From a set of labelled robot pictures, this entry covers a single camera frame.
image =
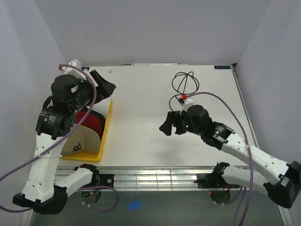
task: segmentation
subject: yellow tray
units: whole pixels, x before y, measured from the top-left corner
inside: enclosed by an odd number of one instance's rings
[[[85,150],[83,150],[83,151],[75,153],[73,155],[62,157],[61,159],[64,159],[64,160],[78,160],[78,161],[92,161],[92,162],[100,161],[100,159],[102,157],[102,153],[103,153],[103,146],[104,146],[105,137],[106,137],[106,134],[107,134],[107,131],[108,131],[109,119],[110,119],[110,115],[111,115],[111,112],[112,112],[112,103],[113,103],[113,101],[111,100],[109,111],[108,111],[108,116],[105,119],[103,137],[102,137],[102,140],[100,142],[99,153],[98,154],[89,154],[89,153],[86,153]]]

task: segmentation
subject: white tabletop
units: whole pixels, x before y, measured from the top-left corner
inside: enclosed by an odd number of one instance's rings
[[[159,126],[170,111],[168,101],[176,92],[171,80],[177,72],[193,71],[199,91],[215,93],[232,108],[254,143],[247,117],[231,70],[213,66],[105,66],[91,67],[117,88],[112,95],[113,108],[103,155],[97,166],[112,167],[186,167],[214,166],[224,161],[245,165],[237,158],[206,145],[193,134],[167,137]],[[215,97],[198,95],[194,103],[208,110],[213,121],[222,122],[242,135],[228,109]],[[175,101],[172,107],[179,110]],[[79,161],[60,160],[60,166],[81,165]]]

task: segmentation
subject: cap brim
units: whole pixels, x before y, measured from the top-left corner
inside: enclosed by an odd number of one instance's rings
[[[85,126],[79,126],[85,140],[84,152],[90,154],[98,154],[100,149],[99,135],[93,130]]]

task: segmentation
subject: coiled black cable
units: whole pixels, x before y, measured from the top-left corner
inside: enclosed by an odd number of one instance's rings
[[[178,78],[179,76],[183,76],[183,79],[181,80],[181,82],[180,82],[178,88],[176,89],[176,88],[174,87],[174,81],[175,81],[175,79]],[[191,79],[194,81],[195,85],[196,85],[195,91],[193,91],[193,92],[191,92],[191,93],[185,93],[188,78],[191,78]],[[183,87],[183,91],[181,92],[181,91],[180,91],[180,88],[181,88],[181,85],[183,84],[184,80],[185,80],[185,84],[184,84],[184,87]],[[169,102],[168,102],[168,105],[169,105],[170,110],[174,111],[174,110],[171,108],[171,105],[170,105],[171,100],[172,100],[173,98],[176,98],[176,99],[179,101],[179,99],[177,98],[178,96],[191,95],[191,94],[196,93],[196,92],[198,91],[198,89],[199,89],[199,81],[194,77],[194,72],[188,72],[188,73],[186,73],[186,72],[178,72],[177,74],[175,74],[173,80],[171,81],[171,86],[172,86],[173,89],[178,93],[178,94],[176,94],[176,95],[173,95],[173,96],[169,99]]]

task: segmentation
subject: sticker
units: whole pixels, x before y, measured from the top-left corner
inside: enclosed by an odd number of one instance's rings
[[[138,209],[140,207],[140,200],[135,201],[135,202],[128,202],[127,203],[127,207],[130,210],[136,210],[136,209]]]
[[[219,65],[219,66],[214,66],[214,69],[231,69],[231,67]]]

